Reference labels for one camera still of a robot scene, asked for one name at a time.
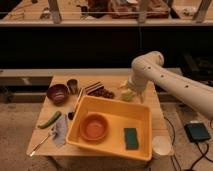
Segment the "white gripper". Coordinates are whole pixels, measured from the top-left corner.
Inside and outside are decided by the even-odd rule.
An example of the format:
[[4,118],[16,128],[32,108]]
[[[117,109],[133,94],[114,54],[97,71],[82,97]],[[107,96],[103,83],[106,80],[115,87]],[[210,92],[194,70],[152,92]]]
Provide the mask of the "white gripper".
[[143,103],[145,101],[145,90],[146,90],[147,82],[134,82],[132,78],[128,79],[128,87],[135,92],[137,97],[140,99],[140,102]]

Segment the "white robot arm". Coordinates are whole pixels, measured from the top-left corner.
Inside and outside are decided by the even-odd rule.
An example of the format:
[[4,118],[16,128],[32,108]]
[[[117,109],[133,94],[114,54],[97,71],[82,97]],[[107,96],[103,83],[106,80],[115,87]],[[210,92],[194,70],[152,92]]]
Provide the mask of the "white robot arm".
[[128,86],[141,94],[147,83],[152,81],[175,98],[201,113],[209,120],[213,119],[213,87],[191,80],[164,69],[164,57],[158,51],[138,56],[131,63],[132,75]]

